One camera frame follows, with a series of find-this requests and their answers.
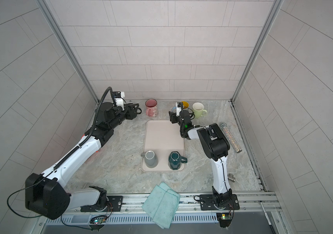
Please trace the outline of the blue butterfly mug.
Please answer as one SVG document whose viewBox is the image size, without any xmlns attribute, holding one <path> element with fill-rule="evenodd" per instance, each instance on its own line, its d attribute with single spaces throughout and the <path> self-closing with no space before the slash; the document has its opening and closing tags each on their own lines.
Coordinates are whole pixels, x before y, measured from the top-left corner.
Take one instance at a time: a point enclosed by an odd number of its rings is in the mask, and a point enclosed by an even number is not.
<svg viewBox="0 0 333 234">
<path fill-rule="evenodd" d="M 175 105 L 171 108 L 170 111 L 173 112 L 173 113 L 176 113 L 177 109 L 179 108 L 178 107 L 179 103 L 182 103 L 183 109 L 188 109 L 189 108 L 189 103 L 188 102 L 186 102 L 186 101 L 180 101 L 180 102 L 175 103 Z"/>
</svg>

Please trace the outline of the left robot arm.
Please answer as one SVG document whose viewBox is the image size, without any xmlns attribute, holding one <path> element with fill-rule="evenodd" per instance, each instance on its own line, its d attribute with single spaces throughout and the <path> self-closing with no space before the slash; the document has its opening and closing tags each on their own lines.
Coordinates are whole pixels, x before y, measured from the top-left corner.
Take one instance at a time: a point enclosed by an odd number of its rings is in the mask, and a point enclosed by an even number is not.
<svg viewBox="0 0 333 234">
<path fill-rule="evenodd" d="M 107 191 L 97 186 L 67 192 L 64 188 L 74 173 L 113 136 L 114 129 L 125 120 L 142 113 L 138 103 L 126 103 L 123 92 L 108 87 L 96 109 L 91 127 L 63 158 L 41 174 L 32 173 L 25 181 L 25 207 L 51 220 L 66 210 L 102 212 L 109 207 Z"/>
</svg>

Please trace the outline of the dark green mug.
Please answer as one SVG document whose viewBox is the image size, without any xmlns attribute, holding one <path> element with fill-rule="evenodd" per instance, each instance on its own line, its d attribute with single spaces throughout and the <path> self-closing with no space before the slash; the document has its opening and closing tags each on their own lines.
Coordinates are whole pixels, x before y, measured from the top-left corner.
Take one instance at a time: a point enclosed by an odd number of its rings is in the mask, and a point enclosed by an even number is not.
<svg viewBox="0 0 333 234">
<path fill-rule="evenodd" d="M 188 159 L 182 157 L 179 152 L 173 151 L 168 157 L 168 164 L 171 170 L 179 170 L 182 164 L 186 164 Z"/>
</svg>

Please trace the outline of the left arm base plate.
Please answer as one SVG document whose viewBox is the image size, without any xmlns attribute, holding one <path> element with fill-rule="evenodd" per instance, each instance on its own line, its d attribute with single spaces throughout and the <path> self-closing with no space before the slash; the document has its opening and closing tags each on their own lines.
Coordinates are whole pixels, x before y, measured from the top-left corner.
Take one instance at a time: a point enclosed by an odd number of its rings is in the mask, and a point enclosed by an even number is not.
<svg viewBox="0 0 333 234">
<path fill-rule="evenodd" d="M 94 205 L 80 208 L 81 212 L 119 212 L 121 210 L 123 196 L 101 196 Z"/>
</svg>

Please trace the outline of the light green mug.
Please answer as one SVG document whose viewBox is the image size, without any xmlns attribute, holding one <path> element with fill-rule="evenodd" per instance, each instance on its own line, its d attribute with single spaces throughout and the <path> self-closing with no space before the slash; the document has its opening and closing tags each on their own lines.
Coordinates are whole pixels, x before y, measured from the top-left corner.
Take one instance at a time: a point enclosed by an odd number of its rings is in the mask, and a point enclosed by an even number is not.
<svg viewBox="0 0 333 234">
<path fill-rule="evenodd" d="M 204 105 L 200 102 L 194 103 L 193 106 L 192 106 L 192 109 L 193 109 L 193 113 L 194 113 L 196 119 L 200 118 L 200 117 L 204 117 L 208 113 L 204 109 Z"/>
</svg>

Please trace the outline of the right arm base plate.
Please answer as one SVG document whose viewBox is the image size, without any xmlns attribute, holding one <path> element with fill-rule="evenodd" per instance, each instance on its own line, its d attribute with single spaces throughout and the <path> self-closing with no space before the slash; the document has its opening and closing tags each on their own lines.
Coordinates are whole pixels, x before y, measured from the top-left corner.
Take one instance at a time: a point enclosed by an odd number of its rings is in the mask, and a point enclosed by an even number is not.
<svg viewBox="0 0 333 234">
<path fill-rule="evenodd" d="M 202 211 L 218 211 L 218 210 L 239 210 L 240 205 L 236 194 L 231 196 L 228 204 L 224 206 L 216 206 L 214 203 L 214 198 L 212 194 L 209 195 L 199 195 L 199 203 Z"/>
</svg>

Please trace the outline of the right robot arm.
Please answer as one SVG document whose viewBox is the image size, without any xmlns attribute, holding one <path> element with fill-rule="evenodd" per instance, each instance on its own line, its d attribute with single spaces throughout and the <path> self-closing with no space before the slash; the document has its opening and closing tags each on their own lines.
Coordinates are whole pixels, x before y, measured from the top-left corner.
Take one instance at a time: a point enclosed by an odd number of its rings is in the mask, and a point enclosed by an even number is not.
<svg viewBox="0 0 333 234">
<path fill-rule="evenodd" d="M 216 123 L 206 127 L 193 125 L 187 110 L 169 111 L 169 120 L 180 126 L 180 136 L 199 139 L 205 155 L 210 160 L 213 172 L 213 202 L 218 209 L 234 210 L 233 193 L 228 182 L 227 156 L 230 145 Z"/>
</svg>

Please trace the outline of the pink ghost mug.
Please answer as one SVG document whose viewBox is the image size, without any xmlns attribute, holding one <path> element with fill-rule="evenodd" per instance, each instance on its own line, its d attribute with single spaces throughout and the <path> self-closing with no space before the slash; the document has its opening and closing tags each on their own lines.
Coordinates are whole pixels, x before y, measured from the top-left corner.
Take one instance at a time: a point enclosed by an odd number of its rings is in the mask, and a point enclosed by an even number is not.
<svg viewBox="0 0 333 234">
<path fill-rule="evenodd" d="M 157 100 L 148 99 L 145 102 L 145 106 L 146 106 L 146 115 L 148 117 L 155 117 L 158 115 Z"/>
</svg>

